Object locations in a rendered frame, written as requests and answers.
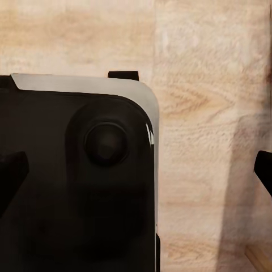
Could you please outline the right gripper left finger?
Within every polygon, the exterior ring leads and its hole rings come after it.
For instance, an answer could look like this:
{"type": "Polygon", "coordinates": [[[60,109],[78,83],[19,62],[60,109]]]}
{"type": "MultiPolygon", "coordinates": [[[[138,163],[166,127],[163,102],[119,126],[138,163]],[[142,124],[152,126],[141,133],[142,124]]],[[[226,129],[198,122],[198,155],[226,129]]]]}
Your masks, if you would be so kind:
{"type": "Polygon", "coordinates": [[[0,218],[29,173],[25,151],[0,157],[0,218]]]}

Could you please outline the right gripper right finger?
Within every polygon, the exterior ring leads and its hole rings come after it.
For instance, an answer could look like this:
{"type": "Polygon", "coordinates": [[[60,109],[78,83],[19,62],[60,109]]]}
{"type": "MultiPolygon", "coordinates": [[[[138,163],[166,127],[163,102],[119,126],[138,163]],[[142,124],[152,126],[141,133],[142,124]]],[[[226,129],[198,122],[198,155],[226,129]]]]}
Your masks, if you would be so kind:
{"type": "Polygon", "coordinates": [[[272,153],[260,150],[254,164],[254,171],[272,196],[272,153]]]}

